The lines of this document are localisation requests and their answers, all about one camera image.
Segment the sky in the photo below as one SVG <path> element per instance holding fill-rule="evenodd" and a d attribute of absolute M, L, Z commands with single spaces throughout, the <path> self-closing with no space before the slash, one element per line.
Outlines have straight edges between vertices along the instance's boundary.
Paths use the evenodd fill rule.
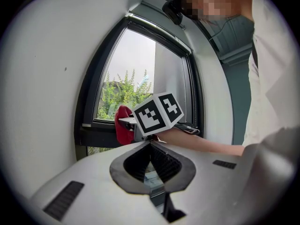
<path fill-rule="evenodd" d="M 136 89 L 137 84 L 143 80 L 146 69 L 148 84 L 152 82 L 150 92 L 153 92 L 155 46 L 155 41 L 127 29 L 115 49 L 107 70 L 110 75 L 110 81 L 115 77 L 115 81 L 118 82 L 117 74 L 124 79 L 126 70 L 128 70 L 128 78 L 130 79 L 132 71 L 135 69 L 134 83 Z"/>

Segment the black window frame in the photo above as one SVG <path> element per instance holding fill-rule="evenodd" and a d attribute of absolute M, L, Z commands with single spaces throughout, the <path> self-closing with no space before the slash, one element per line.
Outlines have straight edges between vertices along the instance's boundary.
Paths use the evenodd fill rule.
<path fill-rule="evenodd" d="M 192 50 L 180 43 L 173 35 L 168 36 L 168 32 L 163 28 L 152 24 L 154 23 L 136 15 L 124 17 L 113 27 L 97 49 L 87 69 L 77 101 L 74 125 L 76 145 L 106 148 L 121 146 L 116 139 L 114 121 L 95 119 L 95 114 L 102 89 L 101 82 L 103 83 L 109 67 L 111 55 L 126 29 L 153 39 L 184 59 L 191 92 L 191 101 L 187 103 L 187 110 L 192 117 L 188 121 L 199 127 L 201 131 L 199 136 L 203 137 L 204 111 L 201 111 L 203 93 Z"/>

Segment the white shirt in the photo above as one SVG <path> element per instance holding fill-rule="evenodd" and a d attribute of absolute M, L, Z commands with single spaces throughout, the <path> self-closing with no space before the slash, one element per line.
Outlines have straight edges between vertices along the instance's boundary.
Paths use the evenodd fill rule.
<path fill-rule="evenodd" d="M 243 146 L 260 143 L 280 128 L 300 125 L 298 44 L 270 0 L 253 0 L 252 16 L 258 68 L 250 54 L 251 106 Z"/>

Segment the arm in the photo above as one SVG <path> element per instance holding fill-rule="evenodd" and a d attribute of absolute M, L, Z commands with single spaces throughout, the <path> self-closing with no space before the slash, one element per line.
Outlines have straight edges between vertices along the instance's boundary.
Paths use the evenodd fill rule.
<path fill-rule="evenodd" d="M 216 152 L 228 155 L 241 156 L 244 147 L 241 145 L 225 145 L 217 142 L 211 142 L 196 135 L 189 135 L 177 128 L 157 133 L 161 141 L 173 144 L 179 147 L 188 148 L 202 152 Z"/>

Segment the foliage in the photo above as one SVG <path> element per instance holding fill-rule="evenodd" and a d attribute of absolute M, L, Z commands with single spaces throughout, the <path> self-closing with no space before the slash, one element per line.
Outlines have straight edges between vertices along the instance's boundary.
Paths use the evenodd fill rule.
<path fill-rule="evenodd" d="M 99 152 L 105 152 L 111 150 L 113 148 L 96 148 L 96 147 L 88 147 L 88 155 L 93 155 Z"/>
<path fill-rule="evenodd" d="M 107 73 L 106 83 L 101 93 L 103 104 L 99 103 L 97 111 L 98 119 L 114 120 L 114 115 L 120 105 L 133 108 L 151 96 L 149 93 L 151 83 L 148 84 L 147 70 L 144 72 L 144 79 L 137 84 L 136 89 L 134 78 L 134 69 L 130 79 L 128 78 L 128 70 L 126 70 L 124 79 L 118 74 L 118 82 L 115 81 L 115 78 L 111 82 L 110 75 Z"/>

